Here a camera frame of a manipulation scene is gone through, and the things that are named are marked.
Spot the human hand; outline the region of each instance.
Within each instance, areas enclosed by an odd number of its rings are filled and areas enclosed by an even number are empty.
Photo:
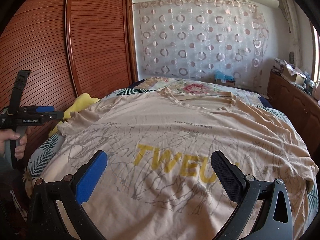
[[[26,143],[27,143],[27,134],[29,133],[30,133],[30,128],[28,127],[26,130],[26,134],[19,141],[19,146],[15,148],[14,157],[16,157],[18,160],[22,159],[24,156],[24,151],[26,149]],[[4,155],[4,151],[5,151],[4,142],[7,140],[17,140],[19,137],[20,137],[20,134],[14,132],[11,129],[0,130],[0,156],[1,157]]]

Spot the yellow cushion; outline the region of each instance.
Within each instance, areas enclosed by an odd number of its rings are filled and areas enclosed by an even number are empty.
[[[80,112],[81,110],[84,110],[91,106],[92,104],[98,102],[100,99],[98,98],[92,98],[88,93],[84,93],[82,95],[79,95],[76,100],[74,101],[73,105],[70,106],[65,112],[63,119],[69,119],[71,118],[70,112]],[[53,128],[53,130],[49,133],[49,137],[51,137],[53,134],[55,134],[58,131],[57,126]]]

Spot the t-shirt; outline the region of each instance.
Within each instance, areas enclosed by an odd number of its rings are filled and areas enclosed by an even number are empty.
[[[42,177],[61,180],[105,151],[108,165],[83,207],[108,240],[211,240],[236,207],[211,167],[216,150],[258,180],[282,178],[294,238],[303,233],[307,190],[318,167],[288,124],[230,92],[204,96],[164,88],[111,98],[73,113],[59,130],[66,140]],[[62,217],[76,236],[63,211]]]

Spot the finger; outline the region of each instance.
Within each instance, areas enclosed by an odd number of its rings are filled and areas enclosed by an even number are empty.
[[[18,160],[20,160],[24,157],[24,153],[15,153],[14,157],[17,158]]]
[[[14,132],[11,129],[4,129],[0,130],[0,140],[6,141],[6,140],[17,140],[19,139],[20,134]]]
[[[26,135],[29,135],[31,133],[31,128],[28,126],[26,130]]]
[[[24,145],[27,143],[27,135],[25,134],[19,141],[19,145]]]
[[[14,149],[14,152],[15,153],[23,153],[25,149],[26,149],[26,145],[19,145]]]

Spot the silver bolt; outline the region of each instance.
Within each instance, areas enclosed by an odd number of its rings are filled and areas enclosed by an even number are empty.
[[[254,181],[254,176],[252,176],[252,175],[247,175],[247,176],[245,176],[246,177],[246,179],[248,180],[248,181]]]
[[[40,185],[40,184],[42,184],[42,181],[43,181],[42,179],[37,179],[36,184]]]
[[[70,180],[72,180],[72,175],[71,175],[71,174],[68,174],[68,175],[64,176],[63,179],[64,179],[65,181],[70,181]]]
[[[282,180],[282,179],[279,179],[279,178],[276,179],[276,182],[277,182],[278,184],[283,184],[283,180]]]

